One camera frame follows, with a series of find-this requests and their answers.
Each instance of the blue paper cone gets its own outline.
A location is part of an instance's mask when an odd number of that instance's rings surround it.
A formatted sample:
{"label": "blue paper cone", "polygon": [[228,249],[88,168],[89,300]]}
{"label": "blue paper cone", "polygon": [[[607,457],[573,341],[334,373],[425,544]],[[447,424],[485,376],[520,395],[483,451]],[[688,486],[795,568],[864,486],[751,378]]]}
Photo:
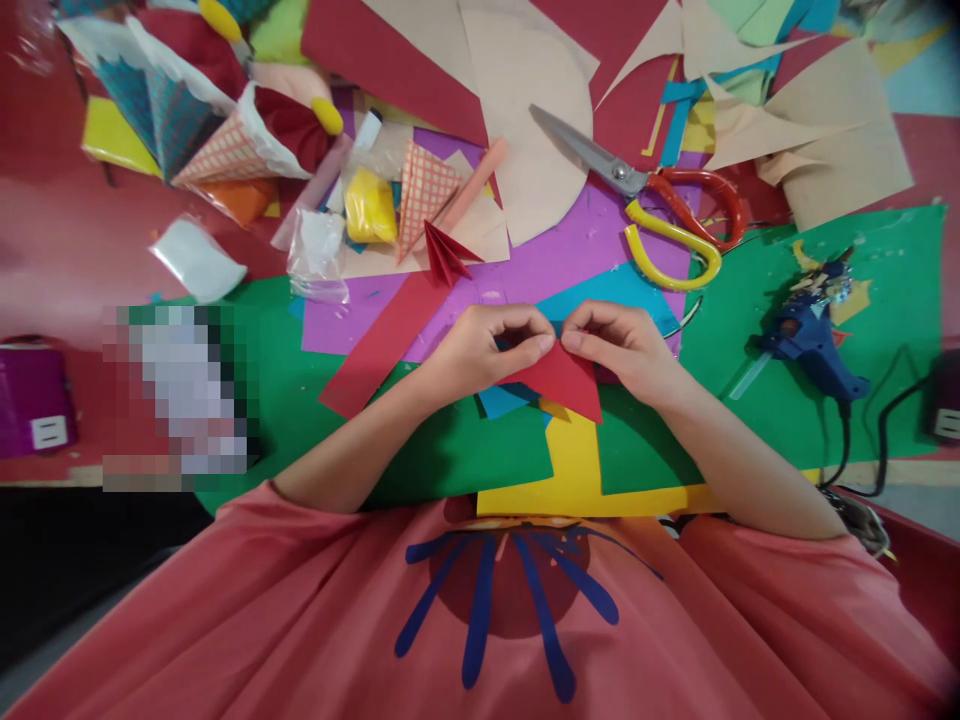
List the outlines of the blue paper cone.
{"label": "blue paper cone", "polygon": [[176,83],[159,68],[147,76],[153,111],[157,165],[170,182],[226,119],[198,100],[183,82]]}
{"label": "blue paper cone", "polygon": [[128,65],[123,59],[115,63],[101,61],[97,77],[117,103],[127,122],[137,133],[147,150],[157,157],[157,143],[153,133],[153,118],[150,110],[150,93],[143,70]]}

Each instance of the blue glue gun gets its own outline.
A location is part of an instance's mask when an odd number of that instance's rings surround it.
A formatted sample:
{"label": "blue glue gun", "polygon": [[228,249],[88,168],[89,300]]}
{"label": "blue glue gun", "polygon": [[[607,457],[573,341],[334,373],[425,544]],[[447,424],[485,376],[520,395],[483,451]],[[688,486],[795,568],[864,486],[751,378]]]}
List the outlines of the blue glue gun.
{"label": "blue glue gun", "polygon": [[778,360],[796,360],[820,392],[840,402],[858,400],[870,392],[870,381],[843,364],[830,319],[831,298],[849,293],[846,261],[852,250],[804,276],[760,338],[762,350]]}

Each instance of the black cable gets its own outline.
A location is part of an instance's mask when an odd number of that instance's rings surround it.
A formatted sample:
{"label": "black cable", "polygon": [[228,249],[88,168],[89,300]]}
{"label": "black cable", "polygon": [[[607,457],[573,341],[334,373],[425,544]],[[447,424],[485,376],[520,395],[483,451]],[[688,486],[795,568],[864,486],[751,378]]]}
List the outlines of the black cable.
{"label": "black cable", "polygon": [[926,385],[927,380],[928,378],[923,378],[923,380],[920,380],[915,385],[908,387],[893,400],[887,403],[887,406],[880,411],[880,417],[877,420],[877,434],[880,436],[880,464],[877,467],[877,481],[873,490],[869,492],[862,492],[860,490],[854,490],[853,488],[842,486],[843,490],[852,492],[854,495],[859,495],[860,497],[877,497],[883,492],[883,488],[887,483],[887,462],[890,459],[890,446],[887,440],[887,420],[890,418],[890,413],[893,412],[900,403]]}
{"label": "black cable", "polygon": [[843,426],[843,457],[840,460],[840,467],[837,468],[837,471],[833,474],[833,477],[827,480],[826,482],[820,483],[821,488],[828,488],[833,485],[837,479],[843,475],[843,471],[847,469],[847,460],[850,459],[850,406],[851,402],[849,400],[837,400],[837,411],[840,413],[840,424]]}

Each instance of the purple paper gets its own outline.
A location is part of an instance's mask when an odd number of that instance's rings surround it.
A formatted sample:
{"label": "purple paper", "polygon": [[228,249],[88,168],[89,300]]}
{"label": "purple paper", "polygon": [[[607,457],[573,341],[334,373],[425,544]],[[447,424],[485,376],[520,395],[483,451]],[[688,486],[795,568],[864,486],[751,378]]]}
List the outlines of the purple paper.
{"label": "purple paper", "polygon": [[[414,137],[420,145],[441,158],[461,150],[474,166],[483,152],[457,138],[419,128]],[[683,153],[678,166],[700,167],[703,160],[703,155]],[[684,202],[693,208],[699,207],[699,186],[678,185],[676,189]],[[659,197],[653,193],[647,195],[641,198],[644,208],[677,222]],[[470,266],[473,280],[464,278],[454,286],[403,360],[423,362],[468,305],[537,303],[629,261],[632,255],[623,235],[628,224],[630,220],[624,210],[624,199],[606,187],[600,189],[588,184],[555,228],[512,248],[510,260]],[[689,250],[645,230],[641,230],[641,237],[654,265],[668,275],[687,276]],[[356,278],[347,281],[350,300],[346,305],[308,301],[303,349],[334,355],[349,354],[404,280],[406,275]],[[664,296],[677,318],[682,318],[685,294],[664,292]],[[680,334],[668,342],[676,353]]]}

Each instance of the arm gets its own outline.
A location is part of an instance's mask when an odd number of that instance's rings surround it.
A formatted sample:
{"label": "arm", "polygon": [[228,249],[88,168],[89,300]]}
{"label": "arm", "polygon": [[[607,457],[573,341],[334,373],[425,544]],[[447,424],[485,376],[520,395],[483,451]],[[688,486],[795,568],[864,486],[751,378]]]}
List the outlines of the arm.
{"label": "arm", "polygon": [[846,533],[820,492],[677,362],[646,311],[587,301],[567,318],[562,342],[660,413],[737,522],[808,540]]}
{"label": "arm", "polygon": [[[500,352],[501,335],[521,342]],[[467,308],[423,365],[277,475],[277,491],[298,505],[356,512],[424,420],[530,367],[554,340],[553,326],[532,305]]]}

